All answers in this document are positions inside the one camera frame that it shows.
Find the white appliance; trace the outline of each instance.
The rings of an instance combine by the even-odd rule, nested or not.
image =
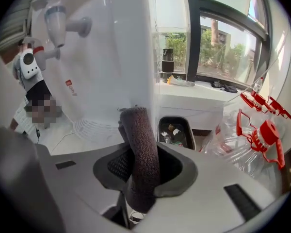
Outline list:
[[[93,142],[95,149],[121,143],[117,129],[120,111],[135,105],[148,108],[156,133],[154,84],[158,81],[159,62],[154,61],[154,55],[159,49],[152,40],[156,29],[153,21],[151,26],[149,1],[40,1],[44,4],[33,5],[46,8],[32,14],[36,18],[32,21],[32,37],[41,41],[46,52],[60,47],[59,60],[47,60],[43,76],[76,134]],[[61,8],[57,9],[58,17],[53,13],[55,19],[50,19],[48,11],[55,7]],[[58,27],[52,23],[56,18]],[[77,31],[68,25],[80,18],[92,22],[85,37],[80,33],[58,33],[65,20],[66,31]]]

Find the black slot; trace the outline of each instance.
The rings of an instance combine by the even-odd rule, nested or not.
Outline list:
[[[124,228],[129,229],[129,219],[126,208],[125,196],[120,193],[117,201],[117,205],[108,209],[103,217],[109,219],[113,223],[116,223]]]
[[[246,221],[261,212],[260,208],[238,184],[225,186],[224,190]]]
[[[73,165],[76,165],[74,161],[65,161],[65,162],[55,164],[58,170],[69,167],[69,166],[73,166]]]

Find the tree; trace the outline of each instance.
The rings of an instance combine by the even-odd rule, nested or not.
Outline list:
[[[221,67],[225,47],[221,43],[212,43],[213,34],[211,29],[206,29],[201,34],[199,66]]]
[[[186,57],[186,34],[185,33],[167,33],[166,47],[173,49],[175,69],[184,71]]]
[[[229,72],[231,78],[235,78],[241,58],[244,56],[245,45],[237,44],[230,49],[224,59],[224,69]]]

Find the windowsill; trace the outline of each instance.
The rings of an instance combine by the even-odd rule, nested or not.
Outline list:
[[[213,130],[222,120],[225,103],[238,96],[210,83],[195,81],[195,86],[178,86],[164,83],[156,84],[159,88],[160,118],[163,116],[185,117],[192,129]]]
[[[231,83],[235,83],[235,84],[239,84],[239,85],[242,85],[244,87],[249,87],[248,84],[246,83],[242,83],[240,81],[237,81],[237,80],[234,80],[234,79],[229,79],[228,77],[223,77],[221,75],[216,75],[216,74],[207,74],[207,73],[200,73],[198,72],[197,73],[197,76],[203,76],[203,77],[210,77],[210,78],[215,78],[215,79],[218,79],[218,80],[222,80],[222,81],[227,81],[227,82],[231,82]]]
[[[178,86],[164,83],[161,80],[159,86],[160,95],[190,97],[222,102],[227,102],[242,92],[238,89],[238,93],[226,92],[219,88],[213,88],[209,82],[202,81],[195,81],[195,86]]]

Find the window frame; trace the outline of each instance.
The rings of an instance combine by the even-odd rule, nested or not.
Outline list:
[[[189,61],[186,72],[187,81],[212,82],[214,80],[220,80],[215,77],[209,77],[207,75],[200,75],[197,73],[201,41],[200,16],[207,16],[207,14],[211,15],[211,18],[217,17],[219,21],[227,23],[233,27],[246,30],[255,36],[257,38],[257,43],[255,50],[256,54],[254,57],[254,68],[256,71],[254,81],[259,78],[263,72],[265,72],[270,61],[272,27],[268,0],[261,1],[265,17],[265,29],[263,29],[257,22],[250,19],[247,15],[226,4],[215,0],[188,0],[191,21],[191,39],[190,49],[187,51],[190,53],[190,56],[189,59],[186,59],[186,61]],[[239,83],[237,81],[233,82],[224,79],[221,80],[227,85],[233,85],[242,90],[252,86]]]

